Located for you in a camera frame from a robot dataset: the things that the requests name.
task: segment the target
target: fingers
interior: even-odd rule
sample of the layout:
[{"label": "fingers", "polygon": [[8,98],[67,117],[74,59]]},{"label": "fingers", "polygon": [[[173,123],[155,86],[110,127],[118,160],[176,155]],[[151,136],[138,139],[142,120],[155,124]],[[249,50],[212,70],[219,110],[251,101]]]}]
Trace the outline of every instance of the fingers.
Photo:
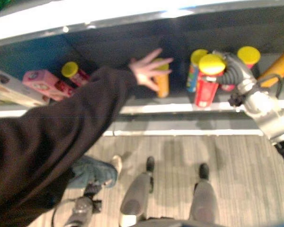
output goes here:
[{"label": "fingers", "polygon": [[131,58],[130,63],[135,63],[136,61],[137,61],[137,59],[135,59],[135,58]]},{"label": "fingers", "polygon": [[158,75],[165,75],[170,74],[172,70],[152,70],[148,72],[148,76],[158,76]]},{"label": "fingers", "polygon": [[163,59],[163,60],[161,60],[161,61],[155,61],[155,62],[153,62],[153,63],[150,63],[150,64],[147,66],[147,68],[150,69],[150,70],[151,70],[151,69],[156,69],[156,68],[158,68],[158,67],[160,67],[160,66],[162,66],[162,65],[171,63],[173,60],[174,60],[173,58],[167,58],[167,59]]},{"label": "fingers", "polygon": [[152,60],[154,60],[156,57],[158,57],[158,55],[162,52],[162,49],[156,49],[153,52],[149,53],[146,57],[144,57],[143,59],[141,59],[141,61],[143,63],[150,63]]},{"label": "fingers", "polygon": [[153,91],[159,91],[158,85],[156,85],[151,79],[147,80],[144,85]]}]

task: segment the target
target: floor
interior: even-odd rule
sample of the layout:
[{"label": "floor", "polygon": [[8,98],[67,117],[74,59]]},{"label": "floor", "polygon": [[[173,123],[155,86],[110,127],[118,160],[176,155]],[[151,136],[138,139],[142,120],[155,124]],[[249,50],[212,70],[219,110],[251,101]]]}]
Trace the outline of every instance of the floor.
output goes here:
[{"label": "floor", "polygon": [[[131,181],[145,169],[146,158],[156,160],[155,187],[148,215],[187,219],[197,182],[198,166],[207,162],[218,199],[217,224],[229,227],[267,226],[284,222],[284,165],[264,137],[258,136],[143,136],[102,137],[88,155],[109,161],[124,158],[116,186],[103,189],[98,198],[103,210],[90,227],[117,227],[122,198]],[[66,190],[64,199],[76,198],[83,189]],[[62,227],[72,204],[57,211],[55,226]],[[30,227],[50,227],[52,211]]]}]

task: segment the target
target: white box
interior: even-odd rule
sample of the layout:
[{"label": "white box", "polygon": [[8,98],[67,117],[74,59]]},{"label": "white box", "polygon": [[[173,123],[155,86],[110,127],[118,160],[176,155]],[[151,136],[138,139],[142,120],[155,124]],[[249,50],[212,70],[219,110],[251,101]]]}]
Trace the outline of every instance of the white box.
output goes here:
[{"label": "white box", "polygon": [[50,98],[23,85],[20,80],[0,70],[0,99],[24,106],[48,105]]}]

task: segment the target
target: shoe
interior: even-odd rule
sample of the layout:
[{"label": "shoe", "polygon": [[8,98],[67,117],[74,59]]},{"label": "shoe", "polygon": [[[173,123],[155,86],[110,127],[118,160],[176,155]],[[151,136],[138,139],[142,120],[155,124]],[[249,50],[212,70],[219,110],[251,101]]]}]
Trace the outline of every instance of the shoe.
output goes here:
[{"label": "shoe", "polygon": [[121,170],[122,170],[122,159],[119,155],[113,156],[113,159],[110,161],[110,164],[114,166],[116,171],[118,172],[118,177],[120,176]]},{"label": "shoe", "polygon": [[155,159],[153,156],[149,156],[146,161],[146,171],[149,173],[153,173],[153,170],[155,168]]},{"label": "shoe", "polygon": [[199,177],[201,179],[209,180],[209,167],[206,163],[202,163],[199,167]]}]

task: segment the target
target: pink box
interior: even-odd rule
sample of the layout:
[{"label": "pink box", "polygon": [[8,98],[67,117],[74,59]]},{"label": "pink box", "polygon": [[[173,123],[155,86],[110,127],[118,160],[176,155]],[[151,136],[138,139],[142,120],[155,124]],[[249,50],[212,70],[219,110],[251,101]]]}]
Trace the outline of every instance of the pink box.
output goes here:
[{"label": "pink box", "polygon": [[72,87],[47,70],[26,72],[22,83],[56,101],[70,97],[74,92]]}]

